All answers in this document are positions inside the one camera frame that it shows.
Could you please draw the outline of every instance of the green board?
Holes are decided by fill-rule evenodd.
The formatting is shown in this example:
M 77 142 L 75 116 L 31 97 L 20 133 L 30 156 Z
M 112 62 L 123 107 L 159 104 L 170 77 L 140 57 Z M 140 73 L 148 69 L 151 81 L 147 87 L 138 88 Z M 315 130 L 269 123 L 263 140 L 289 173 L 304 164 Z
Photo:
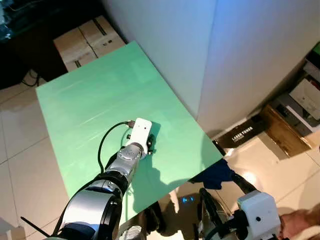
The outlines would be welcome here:
M 98 146 L 111 126 L 136 118 L 153 122 L 155 152 L 139 163 L 123 197 L 121 223 L 222 157 L 135 42 L 36 91 L 69 197 L 99 173 Z M 108 135 L 103 165 L 129 133 L 119 126 Z
M 320 55 L 320 42 L 312 49 L 312 51 Z

